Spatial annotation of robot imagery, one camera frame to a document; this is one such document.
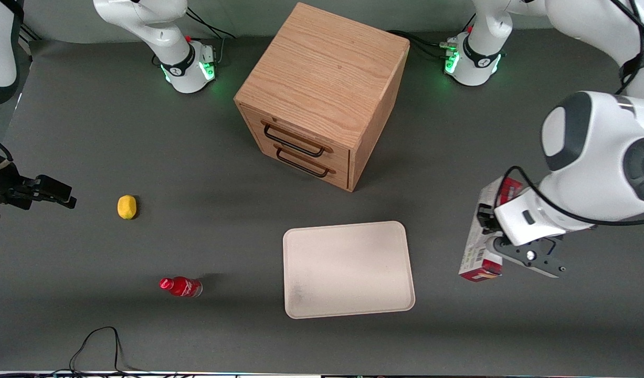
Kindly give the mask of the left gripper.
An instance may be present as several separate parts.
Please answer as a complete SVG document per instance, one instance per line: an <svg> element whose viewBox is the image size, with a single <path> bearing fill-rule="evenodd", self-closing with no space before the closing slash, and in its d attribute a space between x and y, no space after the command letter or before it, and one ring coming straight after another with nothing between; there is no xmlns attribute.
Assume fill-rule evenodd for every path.
<svg viewBox="0 0 644 378"><path fill-rule="evenodd" d="M515 189L502 186L497 192L495 210L490 204L478 204L476 218L482 233L497 233L500 224L511 242L521 246L543 237L570 234L592 226L592 223L576 220L564 212L583 218L596 218L595 194L559 186L541 186L539 189L560 209L546 203L531 187Z"/></svg>

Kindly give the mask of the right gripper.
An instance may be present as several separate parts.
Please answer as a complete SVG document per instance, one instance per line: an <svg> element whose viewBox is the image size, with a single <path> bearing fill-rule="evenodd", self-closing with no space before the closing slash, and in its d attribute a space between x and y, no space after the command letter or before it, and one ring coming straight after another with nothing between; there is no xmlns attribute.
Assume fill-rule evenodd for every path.
<svg viewBox="0 0 644 378"><path fill-rule="evenodd" d="M71 196L72 187L47 175L36 177L36 191L27 186L27 178L19 174L12 160L0 156L0 204L29 210L34 201L60 204L74 209L77 199Z"/></svg>

